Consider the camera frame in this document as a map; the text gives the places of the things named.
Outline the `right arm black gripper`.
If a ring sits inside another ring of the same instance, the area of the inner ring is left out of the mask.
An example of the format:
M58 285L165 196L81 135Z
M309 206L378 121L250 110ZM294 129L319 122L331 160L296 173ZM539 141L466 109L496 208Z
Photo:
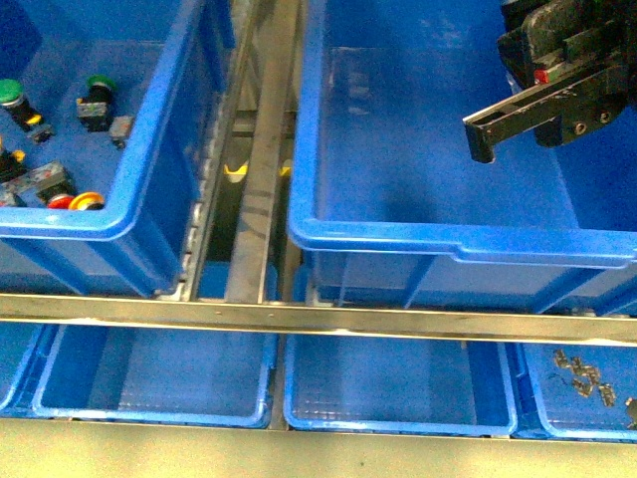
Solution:
M492 163L497 144L532 129L539 145L557 147L623 113L636 90L627 88L625 67L563 76L613 59L635 78L634 1L504 1L500 9L505 33L497 41L499 54L524 91L463 119L475 161Z

